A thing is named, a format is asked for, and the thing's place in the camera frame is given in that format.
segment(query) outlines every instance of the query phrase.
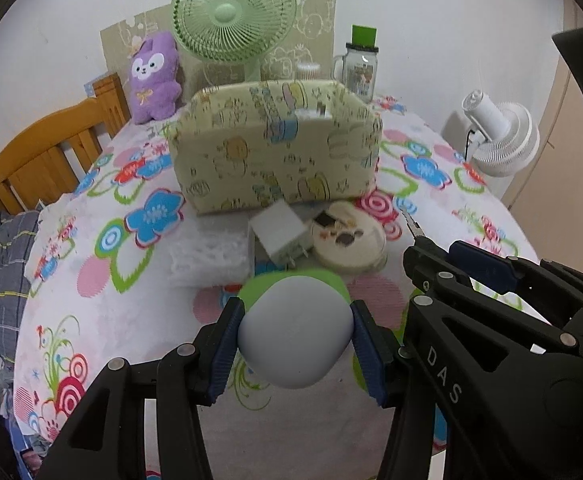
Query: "white wall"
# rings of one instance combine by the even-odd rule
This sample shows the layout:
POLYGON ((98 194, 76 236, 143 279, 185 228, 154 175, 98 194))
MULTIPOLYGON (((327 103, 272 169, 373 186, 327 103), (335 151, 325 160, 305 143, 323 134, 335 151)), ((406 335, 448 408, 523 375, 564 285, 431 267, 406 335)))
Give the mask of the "white wall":
MULTIPOLYGON (((18 0, 0 22, 0 150, 40 117, 84 98, 105 72, 102 28, 170 0, 18 0)), ((462 148, 449 120, 476 86, 540 119, 558 53, 562 0, 338 0, 335 52, 352 23, 378 27, 377 88, 462 148)))

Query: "blue gripper pad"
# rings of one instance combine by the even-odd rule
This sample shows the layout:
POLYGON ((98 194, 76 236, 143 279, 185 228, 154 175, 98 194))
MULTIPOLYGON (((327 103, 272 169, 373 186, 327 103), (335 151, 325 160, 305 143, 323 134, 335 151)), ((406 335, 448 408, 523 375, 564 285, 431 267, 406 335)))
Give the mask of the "blue gripper pad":
POLYGON ((373 330, 377 327, 367 307, 364 306, 363 310, 360 307, 360 303, 363 302, 354 301, 350 305, 351 312, 353 313, 353 335, 351 336, 351 342, 353 343, 353 349, 356 352, 356 357, 358 357, 358 362, 363 371, 363 377, 367 385, 367 393, 369 393, 370 397, 376 399, 379 406, 384 406, 387 402, 385 366, 376 345, 374 345, 374 338, 369 332, 369 328, 373 330), (369 326, 370 321, 373 323, 373 327, 369 326))
POLYGON ((230 371, 232 371, 234 357, 236 356, 236 350, 238 350, 238 327, 245 316, 245 307, 241 301, 240 304, 240 307, 233 310, 229 319, 222 319, 221 315, 216 322, 217 324, 225 324, 225 330, 220 337, 220 342, 210 367, 210 385, 207 388, 207 394, 211 402, 216 402, 216 399, 225 391, 227 379, 229 379, 230 371))
POLYGON ((498 294, 514 292, 518 286, 519 278, 509 260, 466 242, 451 244, 448 261, 498 294))

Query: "cartoon print storage bin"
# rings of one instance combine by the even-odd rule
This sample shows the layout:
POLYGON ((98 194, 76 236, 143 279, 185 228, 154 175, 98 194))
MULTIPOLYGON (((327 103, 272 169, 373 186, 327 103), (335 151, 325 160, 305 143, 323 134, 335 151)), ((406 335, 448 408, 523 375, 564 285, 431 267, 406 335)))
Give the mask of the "cartoon print storage bin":
POLYGON ((169 148, 199 213, 362 196, 373 184, 380 116, 336 81, 205 89, 169 148))

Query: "plush toy bow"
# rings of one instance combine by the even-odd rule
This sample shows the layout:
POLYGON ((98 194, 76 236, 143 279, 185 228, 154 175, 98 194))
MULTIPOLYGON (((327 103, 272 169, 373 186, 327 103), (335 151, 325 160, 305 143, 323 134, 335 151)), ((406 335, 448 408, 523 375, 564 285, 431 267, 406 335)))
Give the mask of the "plush toy bow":
POLYGON ((150 97, 150 95, 152 95, 153 93, 154 93, 154 91, 151 89, 143 90, 142 92, 136 92, 136 97, 140 101, 140 103, 139 103, 140 106, 145 104, 145 100, 148 99, 150 97))

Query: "floral tablecloth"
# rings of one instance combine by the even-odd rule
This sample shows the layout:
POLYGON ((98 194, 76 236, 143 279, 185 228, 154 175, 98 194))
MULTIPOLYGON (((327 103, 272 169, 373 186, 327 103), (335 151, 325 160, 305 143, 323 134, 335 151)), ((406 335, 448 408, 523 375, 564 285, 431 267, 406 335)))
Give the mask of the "floral tablecloth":
MULTIPOLYGON (((376 321, 400 337, 414 286, 402 269, 413 238, 399 206, 443 248, 462 239, 501 256, 537 256, 481 177, 424 120, 390 97, 375 106, 384 123, 377 189, 356 205, 385 227, 389 258, 382 272, 349 277, 347 285, 352 299, 366 301, 376 321)), ((14 379, 14 411, 24 433, 53 441, 111 358, 137 363, 162 357, 214 322, 236 293, 169 279, 169 240, 194 214, 168 153, 174 120, 127 124, 54 219, 57 235, 32 256, 38 268, 14 379)), ((256 263, 257 272, 273 268, 256 263)), ((500 300, 528 308, 513 295, 500 300)), ((147 468, 156 474, 155 406, 147 407, 147 468)), ((238 355, 225 394, 200 411, 219 480, 368 479, 378 470, 392 415, 366 394, 351 346, 323 380, 304 390, 270 386, 238 355)), ((442 445, 439 417, 435 450, 442 445)))

